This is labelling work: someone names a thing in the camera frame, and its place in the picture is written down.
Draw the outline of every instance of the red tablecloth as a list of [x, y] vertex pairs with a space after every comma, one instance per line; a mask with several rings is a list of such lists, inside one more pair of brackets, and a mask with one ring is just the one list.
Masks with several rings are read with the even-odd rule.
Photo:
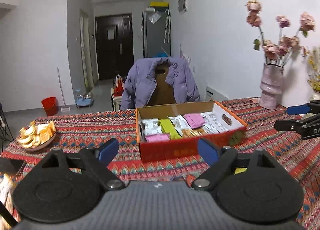
[[[266, 110], [249, 99], [230, 100], [222, 103], [245, 120], [249, 127], [247, 141], [237, 146], [251, 153], [257, 147], [266, 149], [302, 185], [304, 205], [297, 221], [307, 229], [320, 228], [320, 144], [319, 139], [301, 141], [293, 132], [277, 132], [274, 122], [289, 119], [284, 107]], [[136, 141], [134, 110], [91, 113], [83, 115], [38, 118], [37, 124], [54, 120], [58, 133], [53, 143], [44, 151], [28, 153], [14, 141], [2, 157], [25, 159], [28, 164], [25, 176], [53, 147], [64, 152], [77, 152], [85, 146], [98, 146], [115, 137], [119, 141], [119, 154], [108, 168], [125, 182], [129, 180], [186, 179], [191, 182], [208, 168], [199, 156], [149, 162], [142, 164]]]

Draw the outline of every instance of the bowl of orange slices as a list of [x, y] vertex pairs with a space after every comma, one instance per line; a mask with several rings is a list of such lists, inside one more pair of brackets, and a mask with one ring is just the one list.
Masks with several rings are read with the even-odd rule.
[[28, 152], [35, 152], [47, 147], [57, 134], [54, 122], [35, 125], [31, 122], [29, 128], [22, 128], [17, 142]]

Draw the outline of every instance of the green leaf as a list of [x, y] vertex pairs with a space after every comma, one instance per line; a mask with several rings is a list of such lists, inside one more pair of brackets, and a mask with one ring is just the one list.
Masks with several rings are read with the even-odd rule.
[[254, 42], [253, 42], [253, 44], [254, 44], [254, 47], [253, 47], [253, 49], [255, 49], [255, 50], [260, 50], [260, 40], [258, 40], [258, 39], [255, 39], [254, 40]]
[[302, 31], [302, 34], [305, 38], [308, 37], [308, 31]]

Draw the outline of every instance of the jacket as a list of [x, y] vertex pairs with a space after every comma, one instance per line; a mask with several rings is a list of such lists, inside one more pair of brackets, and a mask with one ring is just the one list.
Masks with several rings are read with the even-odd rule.
[[157, 83], [155, 68], [169, 63], [165, 82], [173, 87], [177, 103], [197, 102], [200, 100], [196, 82], [188, 63], [182, 58], [144, 58], [139, 59], [129, 70], [122, 94], [121, 110], [143, 107], [148, 104]]

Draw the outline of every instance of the green packet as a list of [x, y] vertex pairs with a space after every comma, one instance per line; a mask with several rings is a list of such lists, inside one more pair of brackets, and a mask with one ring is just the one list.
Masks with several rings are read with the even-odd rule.
[[171, 140], [181, 139], [182, 137], [177, 133], [170, 119], [159, 120], [164, 133], [170, 133]]

